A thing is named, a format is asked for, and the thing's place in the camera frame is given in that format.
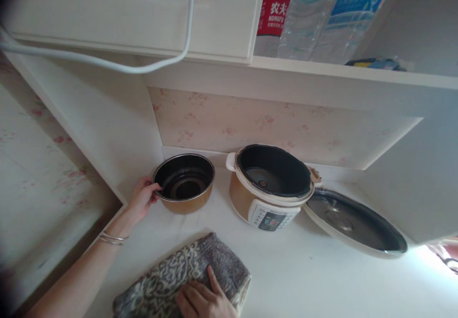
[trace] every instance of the rice cooker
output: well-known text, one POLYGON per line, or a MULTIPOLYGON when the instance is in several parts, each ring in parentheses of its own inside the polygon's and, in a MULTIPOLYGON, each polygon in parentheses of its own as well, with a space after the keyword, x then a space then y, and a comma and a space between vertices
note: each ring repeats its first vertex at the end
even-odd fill
POLYGON ((315 169, 274 146, 248 145, 229 153, 226 168, 233 172, 232 206, 244 221, 264 231, 284 229, 322 184, 315 169))

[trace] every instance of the pink floral pattern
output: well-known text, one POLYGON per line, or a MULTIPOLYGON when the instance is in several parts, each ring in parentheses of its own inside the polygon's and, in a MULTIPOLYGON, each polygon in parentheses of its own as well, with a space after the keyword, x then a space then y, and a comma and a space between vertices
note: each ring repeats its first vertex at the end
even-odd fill
POLYGON ((162 142, 232 152, 250 143, 303 161, 363 169, 415 117, 149 88, 162 142))
POLYGON ((120 203, 44 102, 1 56, 0 121, 2 262, 15 284, 26 284, 15 292, 15 299, 23 300, 20 296, 31 293, 23 289, 35 290, 93 223, 101 217, 106 221, 120 203), (64 224, 67 218, 71 226, 64 224), (52 248, 36 248, 53 238, 52 248))

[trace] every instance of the white power cord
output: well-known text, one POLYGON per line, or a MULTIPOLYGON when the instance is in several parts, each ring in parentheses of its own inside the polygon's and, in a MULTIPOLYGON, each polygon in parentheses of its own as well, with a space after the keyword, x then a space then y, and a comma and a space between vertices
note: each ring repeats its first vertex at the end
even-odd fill
POLYGON ((45 56, 51 58, 60 58, 65 60, 73 60, 82 63, 92 64, 100 67, 104 67, 110 70, 115 70, 127 74, 145 74, 153 72, 161 67, 178 63, 183 60, 189 50, 189 43, 191 41, 191 24, 192 24, 192 11, 194 9, 194 0, 189 0, 189 12, 187 20, 187 32, 186 32, 186 43, 183 52, 175 58, 161 60, 157 63, 146 65, 146 66, 127 66, 118 63, 113 63, 104 59, 93 57, 90 55, 58 51, 49 48, 31 47, 21 45, 16 42, 3 28, 0 28, 0 34, 4 41, 0 42, 0 49, 5 52, 21 53, 27 55, 45 56))

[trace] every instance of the red bottle label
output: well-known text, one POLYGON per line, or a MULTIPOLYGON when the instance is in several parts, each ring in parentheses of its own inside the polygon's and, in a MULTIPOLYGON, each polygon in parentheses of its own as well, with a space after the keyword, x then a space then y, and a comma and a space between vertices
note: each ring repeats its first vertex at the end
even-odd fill
POLYGON ((258 35, 280 36, 290 0, 262 0, 258 35))

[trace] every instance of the towel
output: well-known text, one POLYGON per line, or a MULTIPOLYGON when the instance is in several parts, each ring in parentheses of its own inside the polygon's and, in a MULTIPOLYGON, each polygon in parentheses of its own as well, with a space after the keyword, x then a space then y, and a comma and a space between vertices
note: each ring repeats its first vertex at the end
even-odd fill
POLYGON ((114 317, 182 317, 176 301, 178 290, 191 279, 211 288, 208 265, 240 315, 251 281, 250 272, 215 233, 209 233, 153 266, 118 295, 113 302, 114 317))

